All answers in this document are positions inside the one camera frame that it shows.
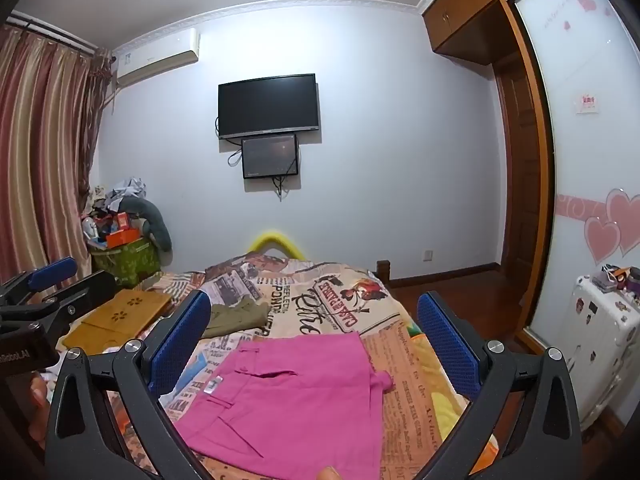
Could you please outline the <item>left hand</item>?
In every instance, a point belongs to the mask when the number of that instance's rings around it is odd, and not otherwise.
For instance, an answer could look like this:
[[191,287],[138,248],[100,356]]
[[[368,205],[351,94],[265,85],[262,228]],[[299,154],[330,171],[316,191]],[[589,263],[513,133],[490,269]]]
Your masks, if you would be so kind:
[[35,409],[34,414],[29,419],[29,434],[40,448],[45,448],[50,403],[47,398],[47,384],[39,374],[32,375],[29,391],[32,405]]

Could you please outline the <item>right hand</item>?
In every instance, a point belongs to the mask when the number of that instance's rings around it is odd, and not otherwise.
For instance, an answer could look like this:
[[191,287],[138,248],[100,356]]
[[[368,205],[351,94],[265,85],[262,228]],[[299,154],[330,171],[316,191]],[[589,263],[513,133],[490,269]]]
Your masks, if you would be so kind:
[[318,473],[317,480],[342,480],[342,476],[333,467],[326,467]]

